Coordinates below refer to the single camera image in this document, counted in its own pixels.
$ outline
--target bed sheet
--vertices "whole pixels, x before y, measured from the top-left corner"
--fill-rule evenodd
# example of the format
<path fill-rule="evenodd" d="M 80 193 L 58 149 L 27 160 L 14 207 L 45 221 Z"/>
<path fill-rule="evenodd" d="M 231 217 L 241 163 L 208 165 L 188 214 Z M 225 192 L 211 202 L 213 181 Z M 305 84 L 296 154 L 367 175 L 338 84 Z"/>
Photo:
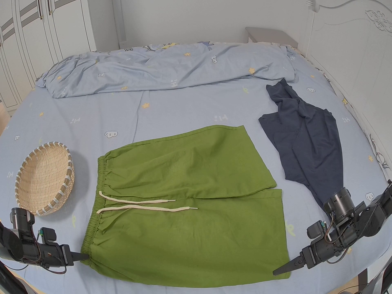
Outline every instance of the bed sheet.
<path fill-rule="evenodd" d="M 299 54 L 291 56 L 298 82 L 291 84 L 306 102 L 327 108 L 336 118 L 343 150 L 344 184 L 355 204 L 376 197 L 386 187 L 372 150 L 344 103 L 322 73 Z M 53 99 L 45 88 L 32 91 L 0 137 L 0 218 L 11 227 L 9 213 L 16 173 L 24 158 L 38 145 L 60 141 L 70 149 L 75 185 L 56 213 L 36 217 L 34 230 L 56 230 L 58 243 L 79 251 L 90 218 L 97 180 L 97 159 L 107 151 L 134 141 L 176 135 L 208 125 L 244 125 L 257 151 L 283 190 L 287 247 L 290 258 L 311 242 L 306 228 L 326 219 L 309 190 L 284 179 L 279 154 L 261 128 L 258 118 L 276 112 L 265 85 L 275 81 L 244 78 L 213 85 L 166 91 L 115 92 Z M 336 265 L 322 263 L 311 270 L 294 271 L 286 280 L 222 288 L 171 288 L 124 282 L 99 275 L 79 262 L 65 275 L 29 266 L 20 275 L 45 293 L 309 293 L 325 294 L 341 286 L 379 258 L 389 247 L 391 220 L 372 238 L 362 238 Z M 10 267 L 21 264 L 4 260 Z"/>

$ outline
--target white wardrobe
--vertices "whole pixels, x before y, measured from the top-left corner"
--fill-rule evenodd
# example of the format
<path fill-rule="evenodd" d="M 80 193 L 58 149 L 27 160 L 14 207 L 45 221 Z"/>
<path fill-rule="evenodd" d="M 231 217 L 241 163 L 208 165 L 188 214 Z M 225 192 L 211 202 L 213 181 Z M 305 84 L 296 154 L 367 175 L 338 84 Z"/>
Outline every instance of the white wardrobe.
<path fill-rule="evenodd" d="M 0 100 L 13 111 L 70 55 L 119 49 L 112 0 L 0 0 Z"/>

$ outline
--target basket rim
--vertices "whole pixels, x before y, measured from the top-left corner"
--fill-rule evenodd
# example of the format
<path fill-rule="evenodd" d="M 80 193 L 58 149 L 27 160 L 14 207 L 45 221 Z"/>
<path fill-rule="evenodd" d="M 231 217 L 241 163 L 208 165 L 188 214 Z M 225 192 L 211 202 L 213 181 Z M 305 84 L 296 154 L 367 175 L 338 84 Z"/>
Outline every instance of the basket rim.
<path fill-rule="evenodd" d="M 68 185 L 71 182 L 71 176 L 74 173 L 74 167 L 73 167 L 73 162 L 72 162 L 72 156 L 71 153 L 66 145 L 63 143 L 60 143 L 58 141 L 50 141 L 49 143 L 42 144 L 38 146 L 36 149 L 34 149 L 27 157 L 25 160 L 23 160 L 22 165 L 20 166 L 20 169 L 18 170 L 16 180 L 15 180 L 15 199 L 17 200 L 17 204 L 20 208 L 23 208 L 22 204 L 20 203 L 19 200 L 19 181 L 21 179 L 22 175 L 22 170 L 25 170 L 26 165 L 32 160 L 32 156 L 35 155 L 37 156 L 37 152 L 39 151 L 40 153 L 42 150 L 46 149 L 47 147 L 62 147 L 66 150 L 68 153 L 68 166 L 67 166 L 67 173 L 64 178 L 63 184 L 55 197 L 52 198 L 52 200 L 42 209 L 31 211 L 34 215 L 36 216 L 44 216 L 52 211 L 56 207 L 56 205 L 59 203 L 60 199 L 67 193 L 67 191 L 71 190 L 72 188 L 68 189 Z"/>

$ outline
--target bed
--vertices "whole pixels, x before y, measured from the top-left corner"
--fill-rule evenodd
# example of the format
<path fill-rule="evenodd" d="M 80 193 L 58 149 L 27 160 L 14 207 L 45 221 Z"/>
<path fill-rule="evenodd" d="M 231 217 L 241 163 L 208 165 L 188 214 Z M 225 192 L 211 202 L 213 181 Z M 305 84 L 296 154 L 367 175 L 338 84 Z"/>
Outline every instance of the bed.
<path fill-rule="evenodd" d="M 378 64 L 378 67 L 383 67 L 376 69 L 377 79 L 380 81 L 375 83 L 373 90 L 377 90 L 377 85 L 388 79 L 388 75 L 390 79 L 391 72 L 385 67 L 385 62 L 389 62 L 389 65 L 392 62 L 391 51 L 388 51 L 388 47 L 390 49 L 392 45 L 392 32 L 386 26 L 384 30 L 377 27 L 374 14 L 369 13 L 369 10 L 374 10 L 375 14 L 377 10 L 381 10 L 385 18 L 392 18 L 392 11 L 372 0 L 353 0 L 332 9 L 321 7 L 319 12 L 310 9 L 308 27 L 299 44 L 299 51 L 287 47 L 287 58 L 296 71 L 296 79 L 289 82 L 290 85 L 303 100 L 328 109 L 336 118 L 343 151 L 344 185 L 350 190 L 355 204 L 362 200 L 369 203 L 384 191 L 385 176 L 389 173 L 385 168 L 389 162 L 387 154 L 391 153 L 388 149 L 390 144 L 386 144 L 390 139 L 388 132 L 380 129 L 380 126 L 366 126 L 364 123 L 364 119 L 372 124 L 377 124 L 378 121 L 366 117 L 366 99 L 362 99 L 362 105 L 360 100 L 357 102 L 359 98 L 355 93 L 363 92 L 363 88 L 352 90 L 353 86 L 369 81 L 360 75 L 361 64 L 366 64 L 367 58 L 374 58 L 380 53 L 389 53 L 389 57 L 378 60 L 372 66 L 374 68 Z M 354 36 L 353 32 L 358 29 L 367 29 L 367 34 L 355 35 L 358 40 L 348 38 Z M 341 36 L 345 42 L 336 42 L 336 36 Z M 382 50 L 375 47 L 380 36 L 383 36 L 384 41 Z M 360 53 L 353 52 L 353 57 L 349 58 L 346 52 L 350 47 Z M 124 49 L 114 51 L 111 55 L 122 51 Z M 348 60 L 344 66 L 339 60 L 335 60 L 345 57 Z M 348 83 L 353 77 L 357 77 L 357 81 Z M 99 156 L 132 142 L 181 134 L 209 125 L 244 125 L 276 180 L 277 188 L 283 190 L 287 247 L 292 259 L 310 243 L 306 228 L 320 219 L 327 221 L 327 218 L 304 185 L 285 180 L 279 154 L 258 122 L 263 114 L 276 111 L 275 103 L 265 90 L 265 85 L 275 83 L 276 81 L 250 77 L 185 88 L 120 90 L 62 99 L 53 99 L 47 88 L 36 86 L 0 137 L 0 218 L 5 226 L 10 227 L 9 212 L 17 206 L 14 198 L 15 176 L 27 154 L 41 144 L 60 141 L 71 151 L 75 165 L 75 185 L 67 202 L 58 212 L 36 218 L 35 230 L 42 226 L 54 228 L 60 244 L 67 243 L 71 250 L 79 251 L 94 203 Z M 376 236 L 356 242 L 346 257 L 336 265 L 323 263 L 311 270 L 303 268 L 294 271 L 285 280 L 233 287 L 171 288 L 124 282 L 104 277 L 81 263 L 76 263 L 61 276 L 48 274 L 34 266 L 28 267 L 20 275 L 45 293 L 59 294 L 324 294 L 358 275 L 387 250 L 392 237 L 391 226 L 392 222 L 389 220 Z M 13 268 L 22 266 L 15 262 L 4 262 Z"/>

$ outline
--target carved floral ornament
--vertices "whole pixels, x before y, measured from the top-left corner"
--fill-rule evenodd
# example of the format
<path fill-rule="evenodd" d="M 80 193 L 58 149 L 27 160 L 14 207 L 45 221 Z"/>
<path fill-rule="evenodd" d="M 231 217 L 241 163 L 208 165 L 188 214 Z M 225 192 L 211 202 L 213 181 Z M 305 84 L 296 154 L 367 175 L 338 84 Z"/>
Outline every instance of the carved floral ornament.
<path fill-rule="evenodd" d="M 392 32 L 392 23 L 386 19 L 384 13 L 373 10 L 367 10 L 365 12 L 380 31 Z"/>

